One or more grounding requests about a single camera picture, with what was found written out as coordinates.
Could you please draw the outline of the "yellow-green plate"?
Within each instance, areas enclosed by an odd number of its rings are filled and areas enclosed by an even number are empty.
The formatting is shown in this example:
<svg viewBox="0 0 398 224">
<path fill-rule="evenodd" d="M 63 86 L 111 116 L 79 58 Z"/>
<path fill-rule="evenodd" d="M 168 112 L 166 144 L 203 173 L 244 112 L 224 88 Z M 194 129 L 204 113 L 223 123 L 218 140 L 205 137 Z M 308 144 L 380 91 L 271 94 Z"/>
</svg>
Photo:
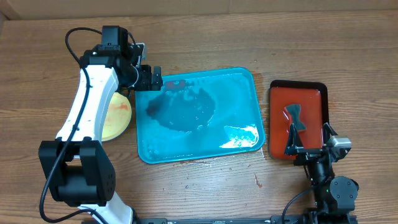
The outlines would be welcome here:
<svg viewBox="0 0 398 224">
<path fill-rule="evenodd" d="M 130 101 L 122 94 L 115 92 L 106 113 L 102 141 L 109 141 L 120 136 L 129 126 L 131 117 Z"/>
</svg>

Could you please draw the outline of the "orange sponge with dark scourer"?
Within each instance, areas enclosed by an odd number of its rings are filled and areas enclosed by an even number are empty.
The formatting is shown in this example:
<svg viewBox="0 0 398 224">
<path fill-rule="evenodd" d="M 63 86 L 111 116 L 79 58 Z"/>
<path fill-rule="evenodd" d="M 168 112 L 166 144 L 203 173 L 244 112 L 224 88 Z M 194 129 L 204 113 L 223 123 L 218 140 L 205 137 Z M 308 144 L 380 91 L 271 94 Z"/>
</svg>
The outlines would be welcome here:
<svg viewBox="0 0 398 224">
<path fill-rule="evenodd" d="M 300 120 L 300 113 L 301 113 L 300 104 L 292 104 L 284 108 L 284 116 L 288 121 L 288 128 L 287 128 L 288 132 L 290 131 L 290 126 L 292 124 L 295 125 L 295 128 L 298 132 L 302 132 L 307 129 L 306 125 Z"/>
</svg>

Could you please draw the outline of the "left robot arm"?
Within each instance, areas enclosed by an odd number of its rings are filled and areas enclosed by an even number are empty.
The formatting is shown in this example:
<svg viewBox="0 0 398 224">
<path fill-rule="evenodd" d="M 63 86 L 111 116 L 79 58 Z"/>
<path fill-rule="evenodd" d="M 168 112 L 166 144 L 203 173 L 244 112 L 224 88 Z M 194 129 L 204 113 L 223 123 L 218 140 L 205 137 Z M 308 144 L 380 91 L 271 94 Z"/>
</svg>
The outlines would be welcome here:
<svg viewBox="0 0 398 224">
<path fill-rule="evenodd" d="M 48 223 L 89 213 L 98 223 L 139 223 L 116 193 L 116 172 L 102 145 L 111 99 L 121 91 L 159 91 L 161 68 L 141 64 L 145 45 L 120 26 L 103 26 L 101 43 L 75 57 L 80 83 L 69 115 L 39 159 L 46 178 L 39 213 Z"/>
</svg>

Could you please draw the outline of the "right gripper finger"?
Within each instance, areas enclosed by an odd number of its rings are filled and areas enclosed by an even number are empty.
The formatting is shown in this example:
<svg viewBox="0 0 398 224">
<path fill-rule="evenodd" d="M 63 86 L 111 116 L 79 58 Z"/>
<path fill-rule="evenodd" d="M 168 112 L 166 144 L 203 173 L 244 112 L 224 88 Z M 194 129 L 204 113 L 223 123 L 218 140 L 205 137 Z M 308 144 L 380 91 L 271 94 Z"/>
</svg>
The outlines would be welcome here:
<svg viewBox="0 0 398 224">
<path fill-rule="evenodd" d="M 337 133 L 329 123 L 323 124 L 323 147 L 333 147 L 335 145 L 335 136 Z"/>
<path fill-rule="evenodd" d="M 295 156 L 303 150 L 303 143 L 299 136 L 299 132 L 294 124 L 290 125 L 289 136 L 285 147 L 284 154 Z"/>
</svg>

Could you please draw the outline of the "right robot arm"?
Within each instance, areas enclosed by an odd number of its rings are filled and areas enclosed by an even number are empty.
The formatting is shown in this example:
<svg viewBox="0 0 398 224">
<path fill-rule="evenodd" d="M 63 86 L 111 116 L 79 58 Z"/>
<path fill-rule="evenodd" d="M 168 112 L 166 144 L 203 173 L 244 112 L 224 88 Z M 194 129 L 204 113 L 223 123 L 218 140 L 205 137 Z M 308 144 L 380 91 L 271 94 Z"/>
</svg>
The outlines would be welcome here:
<svg viewBox="0 0 398 224">
<path fill-rule="evenodd" d="M 295 156 L 294 166 L 302 166 L 311 187 L 300 192 L 285 206 L 281 223 L 356 223 L 349 215 L 355 209 L 359 184 L 345 176 L 336 176 L 332 163 L 345 158 L 352 148 L 346 136 L 338 135 L 329 123 L 323 125 L 327 142 L 318 149 L 305 149 L 294 124 L 290 125 L 285 153 Z M 288 208 L 300 197 L 313 192 L 315 207 L 307 208 L 298 218 L 287 218 Z"/>
</svg>

